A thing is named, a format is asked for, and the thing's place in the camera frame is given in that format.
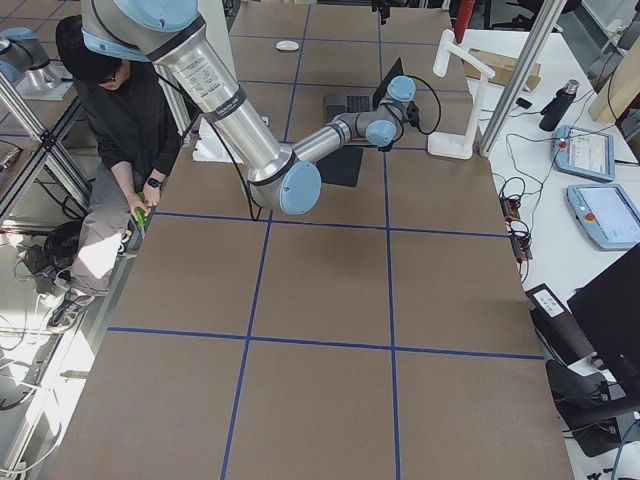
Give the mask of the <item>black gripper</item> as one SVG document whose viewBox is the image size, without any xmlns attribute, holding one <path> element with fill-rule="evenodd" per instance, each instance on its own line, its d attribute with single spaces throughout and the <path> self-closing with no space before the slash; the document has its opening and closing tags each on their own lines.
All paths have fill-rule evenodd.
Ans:
<svg viewBox="0 0 640 480">
<path fill-rule="evenodd" d="M 390 17 L 391 5 L 389 0 L 371 0 L 371 10 L 376 12 L 381 24 L 385 24 Z"/>
</svg>

